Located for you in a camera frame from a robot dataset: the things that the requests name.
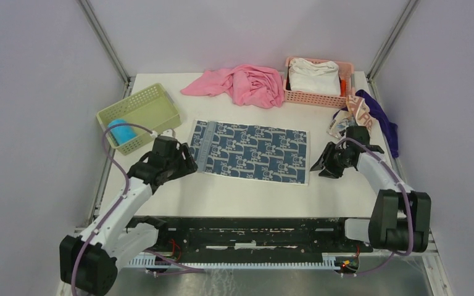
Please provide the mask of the blue white patterned cloth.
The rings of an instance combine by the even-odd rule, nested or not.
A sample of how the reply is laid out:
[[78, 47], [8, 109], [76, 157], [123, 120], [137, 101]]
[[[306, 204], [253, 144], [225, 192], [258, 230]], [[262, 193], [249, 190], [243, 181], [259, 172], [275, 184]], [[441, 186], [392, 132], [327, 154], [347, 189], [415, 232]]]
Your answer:
[[306, 185], [310, 141], [303, 130], [195, 120], [189, 148], [201, 173]]

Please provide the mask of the green plastic basket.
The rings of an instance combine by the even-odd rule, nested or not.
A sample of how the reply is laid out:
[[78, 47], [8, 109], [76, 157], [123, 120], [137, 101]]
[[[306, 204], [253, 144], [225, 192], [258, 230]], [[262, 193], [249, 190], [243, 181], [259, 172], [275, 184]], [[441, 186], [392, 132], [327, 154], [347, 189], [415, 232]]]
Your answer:
[[[176, 104], [160, 83], [152, 84], [100, 110], [96, 118], [103, 131], [115, 120], [141, 125], [158, 133], [175, 129], [182, 124]], [[126, 127], [132, 128], [136, 136], [123, 144], [119, 144], [112, 137], [111, 131], [106, 136], [111, 147], [122, 155], [128, 155], [153, 141], [153, 138], [144, 130]]]

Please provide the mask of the blue towel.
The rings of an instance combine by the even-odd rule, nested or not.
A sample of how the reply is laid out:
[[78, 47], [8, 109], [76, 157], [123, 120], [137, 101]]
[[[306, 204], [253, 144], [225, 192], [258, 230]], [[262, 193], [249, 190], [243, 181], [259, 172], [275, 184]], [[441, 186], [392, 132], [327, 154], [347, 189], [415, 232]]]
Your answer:
[[126, 125], [126, 123], [124, 119], [116, 119], [111, 121], [107, 126], [118, 146], [137, 137], [134, 129], [130, 125]]

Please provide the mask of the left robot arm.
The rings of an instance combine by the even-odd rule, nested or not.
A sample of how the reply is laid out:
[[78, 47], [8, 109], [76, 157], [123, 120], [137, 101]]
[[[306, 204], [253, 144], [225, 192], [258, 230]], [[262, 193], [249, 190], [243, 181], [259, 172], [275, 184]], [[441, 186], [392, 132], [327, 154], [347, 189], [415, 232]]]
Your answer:
[[152, 149], [124, 173], [125, 185], [106, 212], [78, 235], [67, 235], [61, 241], [60, 278], [70, 285], [72, 295], [105, 295], [119, 271], [139, 253], [150, 247], [161, 251], [168, 246], [168, 232], [151, 224], [124, 230], [158, 188], [197, 169], [187, 143], [166, 134], [155, 138]]

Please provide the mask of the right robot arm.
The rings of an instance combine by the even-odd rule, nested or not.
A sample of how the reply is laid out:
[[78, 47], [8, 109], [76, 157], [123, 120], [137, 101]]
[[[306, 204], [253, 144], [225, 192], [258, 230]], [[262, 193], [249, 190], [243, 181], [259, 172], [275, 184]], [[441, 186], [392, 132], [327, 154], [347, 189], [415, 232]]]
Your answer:
[[339, 179], [345, 169], [355, 168], [376, 194], [369, 220], [348, 218], [345, 228], [332, 234], [333, 247], [340, 252], [347, 252], [357, 241], [400, 255], [422, 253], [428, 247], [430, 196], [407, 185], [383, 158], [383, 149], [370, 143], [366, 127], [350, 126], [338, 143], [326, 145], [310, 168], [330, 179]]

